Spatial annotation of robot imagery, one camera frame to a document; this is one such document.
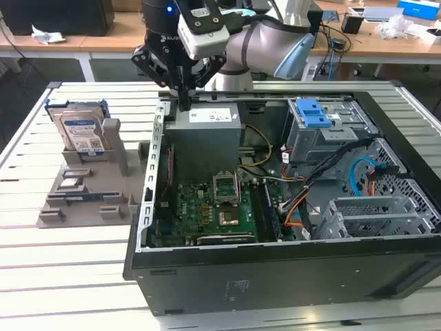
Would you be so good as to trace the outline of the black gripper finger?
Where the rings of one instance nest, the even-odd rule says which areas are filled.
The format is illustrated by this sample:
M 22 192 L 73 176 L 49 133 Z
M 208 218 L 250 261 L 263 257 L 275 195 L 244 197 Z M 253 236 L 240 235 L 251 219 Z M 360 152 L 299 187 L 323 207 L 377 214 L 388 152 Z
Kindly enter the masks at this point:
M 173 58 L 172 48 L 169 45 L 159 46 L 154 52 L 144 44 L 134 51 L 131 60 L 158 86 L 167 86 L 178 99 L 179 110 L 186 111 L 186 89 L 182 67 Z
M 185 111 L 190 109 L 195 89 L 203 88 L 225 63 L 226 54 L 185 62 Z

